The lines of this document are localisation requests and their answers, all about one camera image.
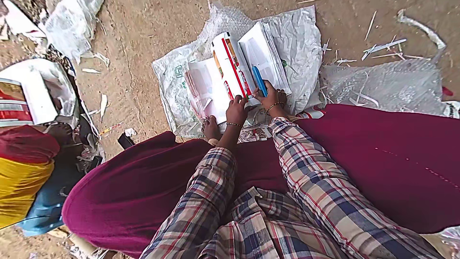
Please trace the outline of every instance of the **dirt ground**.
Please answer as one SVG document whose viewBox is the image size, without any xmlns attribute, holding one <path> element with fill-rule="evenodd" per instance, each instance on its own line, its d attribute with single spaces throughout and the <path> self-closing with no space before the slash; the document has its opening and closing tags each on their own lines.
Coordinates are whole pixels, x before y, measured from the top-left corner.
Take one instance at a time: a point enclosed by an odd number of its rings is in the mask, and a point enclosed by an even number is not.
<svg viewBox="0 0 460 259">
<path fill-rule="evenodd" d="M 432 57 L 435 45 L 419 29 L 396 22 L 400 9 L 406 15 L 434 29 L 447 43 L 447 50 L 439 62 L 443 73 L 443 86 L 454 92 L 450 99 L 460 100 L 460 2 L 458 0 L 317 0 L 296 4 L 294 0 L 224 0 L 224 5 L 242 9 L 252 19 L 316 5 L 316 24 L 322 33 L 322 42 L 329 38 L 329 51 L 325 62 L 335 58 L 357 59 L 352 66 L 372 66 L 397 60 L 394 57 L 360 61 L 362 51 L 374 44 L 384 44 L 398 38 L 407 38 L 403 44 L 406 55 Z M 364 40 L 370 19 L 377 11 L 374 26 L 367 41 Z M 93 51 L 110 59 L 107 69 L 99 59 L 83 59 L 75 66 L 80 96 L 88 109 L 100 106 L 101 94 L 108 95 L 110 106 L 103 122 L 93 115 L 99 131 L 123 122 L 122 126 L 103 136 L 102 145 L 108 159 L 122 151 L 117 138 L 124 129 L 134 128 L 140 142 L 169 130 L 161 106 L 159 85 L 151 62 L 169 51 L 195 40 L 209 16 L 206 0 L 105 0 L 98 15 L 107 35 L 99 24 L 92 42 Z M 12 43 L 0 42 L 0 67 L 14 63 L 25 52 Z M 92 68 L 103 74 L 81 72 Z M 46 239 L 36 243 L 36 238 L 26 239 L 18 256 L 16 242 L 3 243 L 0 254 L 4 258 L 29 258 L 34 249 L 46 246 Z M 49 242 L 55 246 L 55 240 Z"/>
</svg>

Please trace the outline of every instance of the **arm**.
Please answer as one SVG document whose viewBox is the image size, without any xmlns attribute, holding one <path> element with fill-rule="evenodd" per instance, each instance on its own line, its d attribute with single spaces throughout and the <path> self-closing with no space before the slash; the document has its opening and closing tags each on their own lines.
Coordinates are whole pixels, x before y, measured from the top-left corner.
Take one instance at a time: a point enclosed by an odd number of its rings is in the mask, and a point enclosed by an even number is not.
<svg viewBox="0 0 460 259">
<path fill-rule="evenodd" d="M 241 96 L 230 102 L 228 122 L 244 123 L 245 103 Z M 198 257 L 218 229 L 233 195 L 236 160 L 231 150 L 240 131 L 240 127 L 228 125 L 217 147 L 198 164 L 187 191 L 142 253 L 142 259 Z"/>
<path fill-rule="evenodd" d="M 270 125 L 292 196 L 349 256 L 442 258 L 424 239 L 377 210 L 329 154 L 274 107 Z"/>
</svg>

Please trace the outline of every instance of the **maroon cloth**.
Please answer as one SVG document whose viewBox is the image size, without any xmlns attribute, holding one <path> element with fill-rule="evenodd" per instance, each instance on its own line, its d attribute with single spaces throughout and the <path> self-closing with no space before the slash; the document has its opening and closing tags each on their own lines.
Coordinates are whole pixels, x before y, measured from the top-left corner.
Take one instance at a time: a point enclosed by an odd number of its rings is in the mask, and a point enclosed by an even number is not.
<svg viewBox="0 0 460 259">
<path fill-rule="evenodd" d="M 321 119 L 296 123 L 398 224 L 419 233 L 460 225 L 460 190 L 454 186 L 460 183 L 460 120 L 328 105 Z M 203 140 L 178 144 L 165 132 L 127 149 L 74 187 L 64 222 L 95 246 L 138 258 L 210 148 Z M 271 140 L 240 144 L 235 154 L 234 198 L 252 186 L 286 192 Z"/>
<path fill-rule="evenodd" d="M 46 163 L 59 152 L 54 137 L 25 125 L 0 132 L 0 157 L 20 163 Z"/>
</svg>

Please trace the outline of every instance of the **blue pen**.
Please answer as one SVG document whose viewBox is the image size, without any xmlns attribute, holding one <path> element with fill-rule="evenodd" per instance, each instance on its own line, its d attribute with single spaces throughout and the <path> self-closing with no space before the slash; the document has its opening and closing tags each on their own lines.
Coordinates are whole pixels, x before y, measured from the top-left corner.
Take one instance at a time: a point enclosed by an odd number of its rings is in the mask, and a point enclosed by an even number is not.
<svg viewBox="0 0 460 259">
<path fill-rule="evenodd" d="M 267 87 L 265 86 L 265 83 L 264 83 L 262 77 L 260 76 L 259 69 L 254 65 L 253 65 L 253 75 L 254 75 L 254 77 L 256 79 L 257 87 L 260 89 L 260 91 L 262 93 L 262 96 L 267 97 L 268 96 Z"/>
</svg>

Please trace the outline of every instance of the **bangle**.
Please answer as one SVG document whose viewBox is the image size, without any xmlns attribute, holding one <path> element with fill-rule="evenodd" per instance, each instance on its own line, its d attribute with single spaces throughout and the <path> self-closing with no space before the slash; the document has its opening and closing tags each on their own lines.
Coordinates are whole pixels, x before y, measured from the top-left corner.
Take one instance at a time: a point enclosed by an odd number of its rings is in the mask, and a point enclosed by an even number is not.
<svg viewBox="0 0 460 259">
<path fill-rule="evenodd" d="M 272 106 L 270 106 L 270 108 L 267 109 L 267 113 L 271 108 L 273 108 L 275 105 L 278 105 L 278 104 L 283 104 L 284 105 L 283 102 L 277 102 L 277 103 L 273 104 Z"/>
<path fill-rule="evenodd" d="M 227 122 L 227 125 L 235 125 L 235 126 L 238 126 L 238 127 L 241 127 L 243 128 L 243 126 L 239 125 L 239 124 L 236 124 L 236 123 L 230 123 L 230 122 Z"/>
</svg>

